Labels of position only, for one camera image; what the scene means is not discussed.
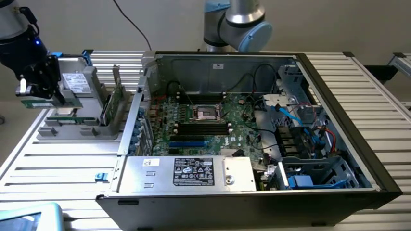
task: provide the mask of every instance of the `motherboard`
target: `motherboard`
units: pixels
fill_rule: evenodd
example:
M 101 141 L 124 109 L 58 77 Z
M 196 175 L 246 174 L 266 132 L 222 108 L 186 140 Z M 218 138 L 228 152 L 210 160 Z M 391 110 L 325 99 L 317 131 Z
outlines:
M 190 98 L 154 99 L 149 110 L 152 154 L 240 155 L 250 158 L 253 168 L 262 166 L 258 132 L 249 128 L 256 127 L 252 97 L 228 94 L 209 101 Z

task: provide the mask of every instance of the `white wall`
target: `white wall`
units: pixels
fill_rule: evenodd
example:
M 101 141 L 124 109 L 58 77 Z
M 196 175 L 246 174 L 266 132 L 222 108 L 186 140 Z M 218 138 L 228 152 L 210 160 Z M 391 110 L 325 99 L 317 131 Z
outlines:
M 17 0 L 30 7 L 52 51 L 144 51 L 145 41 L 110 0 Z M 260 0 L 273 37 L 266 51 L 351 51 L 384 64 L 411 51 L 411 0 Z M 202 42 L 202 0 L 117 0 L 154 50 L 193 51 Z M 12 73 L 0 69 L 0 100 L 14 98 Z

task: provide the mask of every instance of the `metal rail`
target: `metal rail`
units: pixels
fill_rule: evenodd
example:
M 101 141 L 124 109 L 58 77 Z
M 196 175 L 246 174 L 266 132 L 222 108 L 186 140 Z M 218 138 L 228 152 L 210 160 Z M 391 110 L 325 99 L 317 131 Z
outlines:
M 116 63 L 121 66 L 125 88 L 134 90 L 142 74 L 141 56 L 140 52 L 93 52 L 97 76 L 108 88 L 114 85 L 110 66 Z M 306 56 L 404 195 L 379 210 L 357 212 L 335 227 L 292 230 L 409 230 L 409 112 L 355 58 L 341 53 Z M 100 191 L 109 189 L 109 182 L 96 183 L 93 177 L 98 172 L 113 171 L 120 136 L 114 141 L 38 141 L 36 129 L 48 113 L 40 113 L 0 168 L 0 210 L 54 201 L 64 211 L 66 230 L 117 231 L 117 225 L 93 200 Z

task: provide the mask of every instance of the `robotic arm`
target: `robotic arm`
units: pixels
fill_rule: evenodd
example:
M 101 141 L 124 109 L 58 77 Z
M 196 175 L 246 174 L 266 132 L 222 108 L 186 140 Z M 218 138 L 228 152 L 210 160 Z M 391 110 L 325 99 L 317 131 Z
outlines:
M 16 96 L 53 99 L 62 105 L 57 57 L 48 55 L 36 22 L 28 7 L 18 7 L 14 0 L 0 0 L 0 62 L 20 81 Z
M 206 0 L 204 12 L 206 51 L 225 51 L 228 45 L 240 52 L 262 49 L 272 25 L 258 0 Z

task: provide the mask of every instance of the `green circuit board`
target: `green circuit board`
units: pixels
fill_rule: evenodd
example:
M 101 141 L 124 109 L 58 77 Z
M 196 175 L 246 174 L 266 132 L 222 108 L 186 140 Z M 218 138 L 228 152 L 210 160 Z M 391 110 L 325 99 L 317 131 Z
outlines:
M 242 122 L 241 113 L 244 108 L 246 107 L 245 113 L 250 114 L 250 106 L 249 103 L 244 105 L 238 104 L 238 100 L 245 100 L 245 97 L 238 94 L 229 94 L 224 99 L 222 104 L 208 104 L 208 105 L 189 105 L 189 104 L 178 104 L 173 101 L 173 99 L 165 99 L 158 103 L 158 105 L 152 105 L 150 108 L 150 123 L 153 129 L 153 151 L 152 154 L 154 156 L 162 155 L 220 155 L 221 152 L 229 153 L 241 149 L 244 151 L 244 155 L 250 158 L 252 165 L 260 165 L 258 159 L 262 157 L 260 148 L 260 143 L 254 142 L 254 147 L 249 145 L 246 142 L 246 136 L 253 140 L 257 136 L 257 131 L 249 129 Z M 217 107 L 220 118 L 218 121 L 212 123 L 230 123 L 232 124 L 232 132 L 229 135 L 216 135 L 216 136 L 204 136 L 205 147 L 184 147 L 177 148 L 177 154 L 169 154 L 169 142 L 170 136 L 174 135 L 172 131 L 172 127 L 174 121 L 180 123 L 204 123 L 204 121 L 190 120 L 192 118 L 192 109 L 193 107 Z M 246 123 L 250 127 L 256 127 L 254 123 L 248 121 Z

